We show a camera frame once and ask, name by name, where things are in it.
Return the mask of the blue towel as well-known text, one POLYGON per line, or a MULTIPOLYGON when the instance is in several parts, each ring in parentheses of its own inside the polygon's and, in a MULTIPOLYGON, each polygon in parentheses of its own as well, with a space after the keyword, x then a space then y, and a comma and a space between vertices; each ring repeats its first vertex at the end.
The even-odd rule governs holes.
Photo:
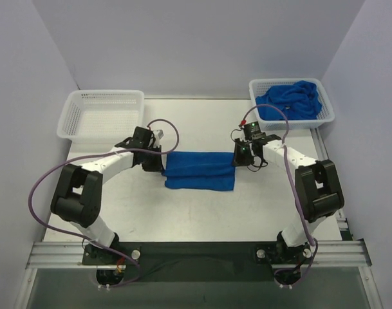
POLYGON ((233 191, 236 168, 230 152, 175 151, 167 155, 165 186, 169 189, 233 191))

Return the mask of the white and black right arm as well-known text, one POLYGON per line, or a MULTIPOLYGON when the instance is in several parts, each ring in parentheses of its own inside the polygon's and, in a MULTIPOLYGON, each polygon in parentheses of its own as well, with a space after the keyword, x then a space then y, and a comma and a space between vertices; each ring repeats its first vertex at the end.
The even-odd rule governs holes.
POLYGON ((306 243, 314 247, 314 230, 344 206, 335 164, 288 147, 284 136, 266 134, 257 122, 242 121, 238 130, 243 136, 234 139, 234 167, 251 167, 258 158, 257 169, 273 164, 287 174, 297 215, 279 233, 277 242, 282 248, 296 248, 306 243))

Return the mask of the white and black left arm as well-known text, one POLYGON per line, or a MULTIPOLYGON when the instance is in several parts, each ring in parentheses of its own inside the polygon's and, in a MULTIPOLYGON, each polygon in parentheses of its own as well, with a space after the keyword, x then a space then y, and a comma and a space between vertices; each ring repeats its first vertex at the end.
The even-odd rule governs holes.
POLYGON ((76 231, 57 227, 54 231, 78 236, 100 249, 109 248, 111 255, 119 251, 118 235, 100 217, 102 188, 112 177, 139 165, 146 172, 163 172, 162 137, 161 129, 136 127, 132 136, 115 144, 104 156, 80 165, 65 164, 50 209, 76 231))

